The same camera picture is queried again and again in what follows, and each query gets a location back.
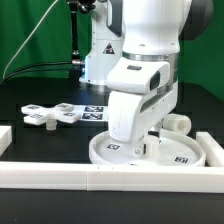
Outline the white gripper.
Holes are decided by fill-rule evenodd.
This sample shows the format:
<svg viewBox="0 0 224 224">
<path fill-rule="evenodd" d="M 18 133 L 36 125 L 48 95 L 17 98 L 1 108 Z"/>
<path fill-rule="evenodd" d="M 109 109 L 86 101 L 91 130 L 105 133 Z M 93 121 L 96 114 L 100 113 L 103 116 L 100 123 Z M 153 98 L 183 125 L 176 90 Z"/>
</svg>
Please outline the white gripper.
<svg viewBox="0 0 224 224">
<path fill-rule="evenodd" d="M 150 90 L 151 77 L 160 72 L 160 84 Z M 112 90 L 108 100 L 109 135 L 120 142 L 139 140 L 152 127 L 160 137 L 161 121 L 177 103 L 178 83 L 175 59 L 137 61 L 122 57 L 108 74 Z M 146 156 L 148 144 L 140 139 L 135 154 Z"/>
</svg>

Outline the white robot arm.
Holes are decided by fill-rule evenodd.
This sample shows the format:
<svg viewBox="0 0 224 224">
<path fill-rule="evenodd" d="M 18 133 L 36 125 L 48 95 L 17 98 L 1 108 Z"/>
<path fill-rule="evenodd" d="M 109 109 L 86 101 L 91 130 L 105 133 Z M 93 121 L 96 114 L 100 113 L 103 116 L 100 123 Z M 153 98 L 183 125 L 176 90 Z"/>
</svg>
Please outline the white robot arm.
<svg viewBox="0 0 224 224">
<path fill-rule="evenodd" d="M 97 0 L 80 81 L 111 93 L 109 130 L 91 140 L 91 159 L 158 148 L 177 103 L 179 42 L 201 35 L 213 10 L 213 0 Z"/>
</svg>

